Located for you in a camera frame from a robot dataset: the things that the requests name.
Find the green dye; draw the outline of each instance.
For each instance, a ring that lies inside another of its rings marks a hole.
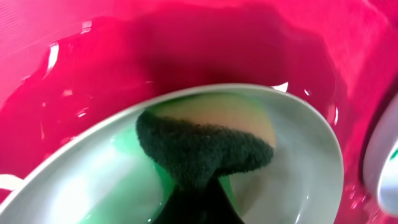
[[[79,224],[150,223],[162,211],[174,189],[175,182],[163,167],[145,155],[139,145],[135,124],[115,135],[112,144],[121,154],[140,160],[138,166],[144,169],[131,172],[120,180],[106,198],[91,209]],[[221,177],[220,182],[237,211],[229,177]],[[155,202],[154,199],[145,198],[145,195],[156,187],[162,191],[160,200]]]
[[[396,151],[392,154],[390,160],[393,160],[397,155],[398,155],[398,149],[396,149]]]

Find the sponge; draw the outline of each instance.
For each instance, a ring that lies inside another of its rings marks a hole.
[[[218,178],[270,163],[275,134],[260,104],[228,93],[189,96],[145,110],[136,130],[177,183],[154,223],[243,223]]]

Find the white ceramic bowl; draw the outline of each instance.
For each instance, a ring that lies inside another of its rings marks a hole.
[[[398,217],[398,95],[390,102],[369,140],[364,181],[384,212]]]
[[[165,192],[152,161],[143,156],[137,143],[134,122],[148,106],[216,91],[241,93],[263,102],[277,135],[271,164],[229,177],[245,223],[333,223],[343,189],[343,160],[328,123],[297,97],[243,84],[177,91],[93,126],[26,178],[23,188],[1,205],[0,223],[150,223]],[[137,150],[126,153],[123,148]]]

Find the red basin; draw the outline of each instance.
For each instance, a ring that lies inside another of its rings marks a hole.
[[[0,174],[23,179],[90,126],[163,93],[288,83],[343,150],[335,223],[398,223],[361,180],[369,135],[398,88],[397,28],[393,0],[4,0]]]

